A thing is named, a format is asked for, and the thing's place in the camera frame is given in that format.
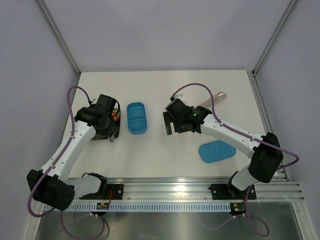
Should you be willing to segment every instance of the white table surface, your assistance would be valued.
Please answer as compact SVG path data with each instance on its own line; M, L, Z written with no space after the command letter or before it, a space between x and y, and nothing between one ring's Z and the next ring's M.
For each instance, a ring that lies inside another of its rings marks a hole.
M223 91L227 97L216 107L217 115L245 130L264 134L264 127L245 70L196 71L137 71L83 72L78 86L91 99L100 94L117 99L121 105L120 135L114 142L92 140L85 147L70 178L94 172L108 178L143 177L229 177L250 163L242 152L214 163L201 160L198 149L202 144L217 140L203 134L185 132L167 136L163 118L170 96L189 83L207 85L213 94ZM207 100L208 92L200 86L189 86L181 91L189 106ZM128 130L127 105L142 102L147 115L146 133L133 135ZM74 114L88 102L77 89L72 110ZM68 120L64 136L71 130Z

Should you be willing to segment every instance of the purple cable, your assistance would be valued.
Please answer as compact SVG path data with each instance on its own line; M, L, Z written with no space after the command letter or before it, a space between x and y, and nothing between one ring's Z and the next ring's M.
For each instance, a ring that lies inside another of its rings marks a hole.
M201 83L196 83L196 82L195 82L195 83L189 83L189 84L187 84L187 85L184 85L184 86L180 87L177 91L175 91L175 93L172 95L172 97L175 96L175 95L176 95L179 91L181 91L182 89L184 89L184 88L186 88L186 87L189 87L189 86L193 86L193 85L204 87L204 88L209 92L210 97L211 97L211 103L212 103L212 114L213 114L215 120L216 120L219 124L221 124L222 122L221 122L221 120L219 119L219 117L217 116L217 114L216 114L216 112L215 112L214 96L213 96L212 92L210 91L210 89L209 89L206 85L201 84ZM244 136L244 137L246 137L246 138L248 138L248 139L252 139L252 137L251 137L250 135L245 134L244 132L238 131L238 130L236 130L236 129L234 129L234 128L232 128L232 127L230 127L230 126L228 126L228 125L226 125L226 124L224 124L224 123L223 123L223 127L231 130L232 132L235 132L235 133L237 133L237 134L240 134L241 136ZM262 141L262 140L260 140L260 139L257 139L257 138L254 138L253 140L256 141L256 142L258 142L258 143L260 143L260 144L264 144L264 145L266 145L266 146L268 146L268 147L271 147L271 148L273 148L273 149L279 150L279 151L281 151L281 152L284 152L284 153L286 153L286 154L289 154L289 155L295 157L295 160L294 160L294 161L292 161L292 162L290 162L290 163L288 163L288 164L286 164L286 165L283 165L283 166L278 167L278 168L276 169L277 171L280 170L280 169L284 169L284 168L286 168L286 167L289 167L289 166L291 166L291 165L293 165L293 164L296 164L296 163L299 161L299 159L300 159L297 154L295 154L295 153L293 153L293 152L291 152L291 151L288 151L288 150L285 150L285 149L280 148L280 147L278 147L278 146L269 144L269 143L267 143L267 142L265 142L265 141Z
M102 222L102 230L101 230L101 232L100 232L97 236L95 236L95 237L93 237L93 238L77 237L77 236L72 235L70 232L68 232L67 227L65 226L64 220L63 220L63 211L61 212L61 215L60 215L60 221L61 221L61 225L62 225L63 230L65 231L65 233L66 233L69 237L71 237L71 238L73 238L73 239L77 239L77 240L95 240L95 239L98 239L98 238L103 234L103 232L104 232L104 230L105 230L105 221L104 221L103 217L101 217L101 216L99 216L99 215L97 215L97 217L98 217L98 218L101 220L101 222Z
M73 223L76 224L76 223L77 223L78 221L80 221L81 219L85 219L85 218L87 218L87 217L91 217L91 215L90 215L90 214L82 215L82 216L76 218L76 219L73 221ZM49 221L49 224L48 224L48 225L49 225L49 228L51 229L51 231L52 231L53 233L59 234L59 233L65 231L63 228L60 229L60 230L54 230L54 226L53 226L53 223L52 223L52 222L53 222L53 219L51 219L51 220Z
M66 100L67 100L67 103L68 103L68 109L69 109L69 113L70 113L70 118L71 118L71 136L69 137L68 141L66 142L65 146L63 147L62 151L59 153L59 155L56 157L56 159L53 161L52 165L54 166L58 161L59 159L61 158L61 156L65 153L65 151L67 150L68 146L70 145L71 143L71 140L73 139L73 135L75 133L75 119L74 119L74 114L72 112L72 108L71 108L71 102L70 102L70 92L72 89L80 89L84 92L84 94L86 95L87 99L88 99L88 102L90 103L90 98L89 98L89 95L88 93L86 92L86 90L84 90L82 87L79 87L79 86L72 86L69 88L67 94L66 94ZM32 188L31 192L30 192L30 195L28 197L28 202L27 202L27 209L28 209L28 212L31 214L31 216L35 217L35 218L41 218L43 216L46 216L48 215L49 213L51 213L54 208L50 209L49 211L43 213L43 214L36 214L32 211L31 209L31 201L32 201L32 197L33 195L35 194L37 188L39 187L40 183L42 182L42 180L47 176L47 174L50 172L50 170L52 169L52 166L50 166L45 172L44 174L40 177L40 179L36 182L36 184L34 185L34 187Z
M249 213L249 209L248 209L248 196L249 196L249 193L250 193L250 190L251 190L252 186L253 186L253 185L251 185L251 186L248 187L248 190L246 191L246 195L245 195L245 208L246 208L246 214L245 214L245 215L248 217L249 222L250 222L250 225L251 225L253 231L254 231L258 236L260 236L260 237L262 237L262 238L266 238L266 237L268 237L269 234L270 234L269 227L268 227L268 225L266 224L266 222L263 221L263 220L262 220L261 218L259 218L258 216L255 216L255 215L252 215L252 214ZM263 225L264 225L265 228L266 228L266 234L263 235L263 234L261 234L260 232L258 232L258 230L255 228L255 226L254 226L254 224L253 224L253 222L252 222L252 220L251 220L251 217L258 219L258 220L260 220L260 222L263 223Z
M269 227L268 227L268 225L266 224L266 222L263 221L260 217L258 217L258 216L256 216L256 215L252 215L252 214L248 215L248 209L246 209L246 214L244 214L244 215L239 214L239 215L235 215L235 216L233 216L233 217L230 217L230 218L228 218L227 220L225 220L220 226L217 226L217 227L214 227L214 228L211 228L211 227L208 227L208 226L204 225L203 222L199 219L198 215L196 214L195 216L196 216L196 218L199 220L200 224L201 224L205 229L208 229L208 230L210 230L210 231L219 230L220 228L222 228L224 225L226 225L228 222L230 222L230 221L233 220L233 219L241 218L241 217L248 217L248 219L249 219L249 221L250 221L250 224L251 224L251 227L253 228L254 232L255 232L256 234L258 234L260 237L263 237L263 238L268 237L268 236L269 236L269 233L270 233L270 232L269 232ZM252 225L252 220L251 220L251 218L258 219L260 222L263 223L263 225L266 227L266 230L267 230L266 235L262 235L262 234L260 234L260 233L256 230L256 228Z
M70 113L70 118L71 118L71 136L69 137L68 141L66 142L65 146L63 147L62 151L59 153L59 155L56 157L56 159L52 162L52 165L54 166L58 161L59 159L61 158L61 156L65 153L65 151L67 150L68 146L70 145L72 139L73 139L73 136L74 136L74 133L75 133L75 119L74 119L74 114L72 112L72 106L71 106L71 101L70 101L70 92L72 89L80 89L84 92L84 94L86 95L86 98L88 99L88 102L89 104L92 103L92 101L90 100L90 97L88 95L88 93L86 92L86 90L84 90L82 87L79 87L79 86L72 86L68 89L68 92L66 94L66 100L67 100L67 103L68 103L68 109L69 109L69 113ZM36 184L34 185L33 189L31 190L30 192L30 195L29 195L29 198L28 198L28 202L27 202L27 208L28 208L28 212L33 216L33 217L36 217L36 218L41 218L43 216L46 216L48 215L49 213L51 213L54 208L50 209L49 211L43 213L43 214L36 214L32 211L31 209L31 200L32 200L32 197L33 195L35 194L35 191L37 190L38 186L40 185L40 183L42 182L42 180L46 177L46 175L50 172L50 170L52 169L52 167L50 166L45 172L44 174L40 177L40 179L36 182ZM65 231L65 233L73 238L73 239L77 239L77 240L95 240L97 238L99 238L102 233L104 232L105 230L105 221L104 219L101 217L101 216L98 216L101 221L102 221L102 230L101 232L93 237L93 238L80 238L80 237L76 237L74 235L72 235L70 232L68 232L66 226L64 225L64 222L63 222L63 212L61 211L61 216L60 216L60 220L61 220L61 225L62 225L62 228L63 230Z

